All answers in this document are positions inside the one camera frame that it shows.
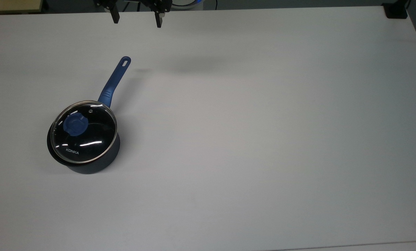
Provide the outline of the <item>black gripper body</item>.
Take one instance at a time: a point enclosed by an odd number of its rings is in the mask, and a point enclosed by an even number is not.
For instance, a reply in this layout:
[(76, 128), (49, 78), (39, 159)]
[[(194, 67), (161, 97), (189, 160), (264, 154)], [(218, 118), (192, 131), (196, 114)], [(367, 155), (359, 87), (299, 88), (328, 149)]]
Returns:
[[(133, 2), (139, 2), (150, 8), (154, 13), (166, 13), (170, 11), (172, 6), (172, 0), (127, 0)], [(117, 0), (95, 0), (96, 6), (103, 7), (106, 10), (118, 11), (116, 6)]]

